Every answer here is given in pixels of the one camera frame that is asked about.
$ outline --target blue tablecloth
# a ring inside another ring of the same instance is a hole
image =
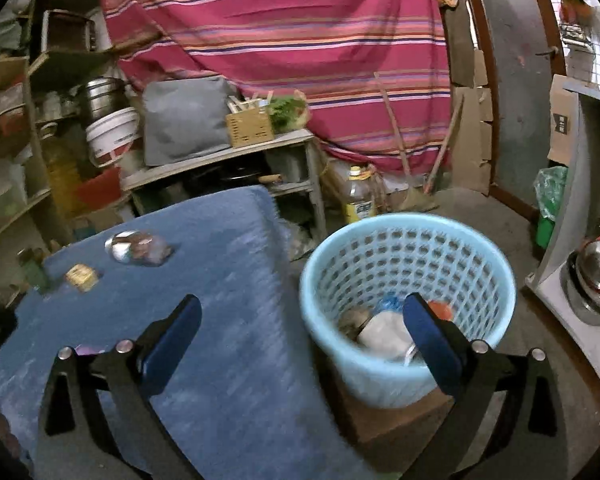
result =
[[[175,254],[160,267],[115,262],[104,241],[128,229],[162,235]],[[45,297],[28,294],[0,350],[0,405],[25,448],[35,449],[40,400],[60,347],[108,349],[136,338],[191,293],[202,302],[202,326],[152,405],[206,480],[374,477],[338,436],[322,400],[264,188],[170,206],[64,248],[46,266],[60,280],[78,263],[102,274],[98,284],[85,294],[67,283]],[[123,439],[110,399],[102,398],[114,436]],[[142,465],[128,443],[121,451]]]

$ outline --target floor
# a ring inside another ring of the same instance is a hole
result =
[[[478,192],[447,189],[436,197],[440,207],[434,213],[483,232],[500,247],[511,264],[519,287],[518,302],[498,350],[526,354],[530,348],[540,347],[546,351],[562,401],[568,440],[568,478],[572,478],[600,445],[600,382],[560,323],[524,288],[525,276],[539,263],[532,255],[531,226],[505,205]],[[332,231],[340,226],[338,222],[337,215],[334,215],[330,222]],[[299,271],[300,268],[301,264],[296,263],[296,269]],[[499,413],[499,400],[501,398],[494,398],[461,468],[479,459]],[[444,413],[430,416],[413,428],[410,426],[409,445],[414,448],[414,453],[410,453],[413,457],[417,456],[443,417]],[[397,467],[389,466],[388,470],[399,470]]]

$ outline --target broom handle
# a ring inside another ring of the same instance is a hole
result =
[[[411,176],[411,169],[409,167],[409,161],[407,160],[407,154],[404,151],[404,141],[402,140],[402,136],[400,134],[400,128],[398,127],[398,121],[395,120],[394,111],[391,108],[391,101],[389,101],[389,95],[386,93],[384,89],[384,85],[380,80],[380,76],[378,72],[374,72],[374,77],[376,78],[376,84],[380,89],[380,93],[382,94],[382,100],[384,101],[384,107],[386,108],[387,113],[389,114],[389,119],[391,120],[391,126],[394,129],[395,140],[398,143],[398,150],[400,151],[400,160],[402,161],[402,170],[404,171],[404,176],[407,179],[407,183],[411,186],[413,184],[413,177]]]
[[[446,131],[445,140],[443,140],[442,145],[440,146],[440,151],[438,152],[438,156],[436,157],[436,161],[433,164],[433,169],[431,173],[429,173],[429,178],[427,179],[427,183],[424,185],[424,192],[429,194],[431,188],[433,187],[433,182],[436,179],[436,175],[438,174],[438,170],[440,169],[440,164],[442,163],[442,158],[445,156],[446,147],[449,145],[449,140],[451,139],[451,135],[456,129],[456,123],[458,122],[458,117],[460,116],[460,110],[462,110],[462,104],[464,103],[464,93],[460,94],[460,102],[458,106],[454,109],[453,115],[451,115],[451,120],[449,121],[449,128]]]

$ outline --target red plastic container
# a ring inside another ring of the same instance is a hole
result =
[[[122,198],[120,168],[113,167],[88,180],[75,190],[78,198],[91,210],[102,209]]]

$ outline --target red fabric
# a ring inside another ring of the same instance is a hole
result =
[[[379,72],[413,173],[433,165],[450,115],[436,0],[102,0],[102,6],[114,43],[155,28],[166,34],[120,60],[138,88],[209,73],[223,74],[248,95],[297,88],[311,105],[308,128],[327,141],[327,150],[399,171],[374,81]],[[369,152],[380,155],[360,154]]]

